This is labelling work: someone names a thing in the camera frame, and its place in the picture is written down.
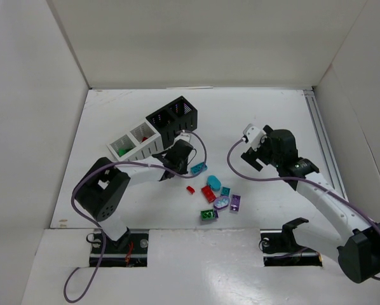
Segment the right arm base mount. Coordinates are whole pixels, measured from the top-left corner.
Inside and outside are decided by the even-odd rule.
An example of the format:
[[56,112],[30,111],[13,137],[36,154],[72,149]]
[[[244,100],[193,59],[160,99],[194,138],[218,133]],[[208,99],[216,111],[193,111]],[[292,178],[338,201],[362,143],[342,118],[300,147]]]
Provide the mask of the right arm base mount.
[[261,229],[259,249],[263,254],[264,267],[322,267],[318,252],[296,243],[293,230],[308,223],[302,217],[285,223],[281,229]]

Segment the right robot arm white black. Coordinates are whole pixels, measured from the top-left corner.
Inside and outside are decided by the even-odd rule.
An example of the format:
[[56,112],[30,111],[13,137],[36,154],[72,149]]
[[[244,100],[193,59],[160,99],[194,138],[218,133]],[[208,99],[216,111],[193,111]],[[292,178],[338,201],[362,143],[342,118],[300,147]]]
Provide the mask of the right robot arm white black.
[[337,232],[317,231],[306,219],[299,219],[285,225],[287,240],[330,257],[355,283],[380,279],[380,222],[335,193],[319,168],[299,156],[292,132],[249,124],[242,141],[248,145],[241,155],[244,161],[258,171],[265,165],[273,166],[277,179],[312,203]]

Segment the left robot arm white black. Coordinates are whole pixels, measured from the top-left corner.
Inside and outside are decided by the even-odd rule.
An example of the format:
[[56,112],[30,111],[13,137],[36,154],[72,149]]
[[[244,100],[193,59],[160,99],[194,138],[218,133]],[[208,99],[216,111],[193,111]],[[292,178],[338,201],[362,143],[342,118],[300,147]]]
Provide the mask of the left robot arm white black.
[[188,141],[179,139],[166,151],[139,161],[116,164],[106,157],[100,158],[80,180],[72,195],[102,228],[106,242],[121,250],[128,244],[130,230],[114,213],[126,189],[187,174],[193,150]]

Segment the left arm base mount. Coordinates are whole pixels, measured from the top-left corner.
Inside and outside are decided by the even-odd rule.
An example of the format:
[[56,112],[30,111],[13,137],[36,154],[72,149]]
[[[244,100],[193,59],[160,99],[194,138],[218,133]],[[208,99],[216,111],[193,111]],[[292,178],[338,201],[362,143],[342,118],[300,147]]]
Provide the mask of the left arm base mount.
[[[89,266],[95,267],[102,253],[102,234],[94,231],[86,236],[86,242],[91,246]],[[105,238],[105,250],[100,267],[105,268],[142,268],[147,266],[149,246],[148,230],[133,230],[124,241],[116,242]]]

